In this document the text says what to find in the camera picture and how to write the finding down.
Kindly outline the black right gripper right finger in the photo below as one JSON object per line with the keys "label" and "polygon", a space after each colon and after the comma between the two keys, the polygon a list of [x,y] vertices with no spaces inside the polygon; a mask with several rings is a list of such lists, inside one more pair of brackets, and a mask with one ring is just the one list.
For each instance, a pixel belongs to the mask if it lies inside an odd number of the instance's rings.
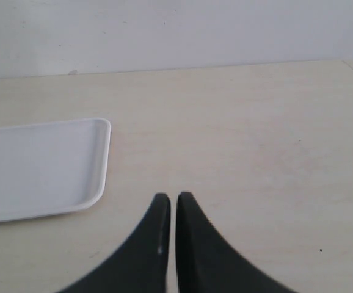
{"label": "black right gripper right finger", "polygon": [[178,196],[175,256],[180,292],[292,292],[243,258],[190,192]]}

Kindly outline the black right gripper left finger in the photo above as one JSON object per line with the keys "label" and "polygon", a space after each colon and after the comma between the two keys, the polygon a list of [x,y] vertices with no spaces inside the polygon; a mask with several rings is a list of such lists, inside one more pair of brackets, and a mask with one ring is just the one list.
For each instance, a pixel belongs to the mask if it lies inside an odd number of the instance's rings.
{"label": "black right gripper left finger", "polygon": [[170,212],[169,197],[156,194],[124,243],[62,292],[166,292]]}

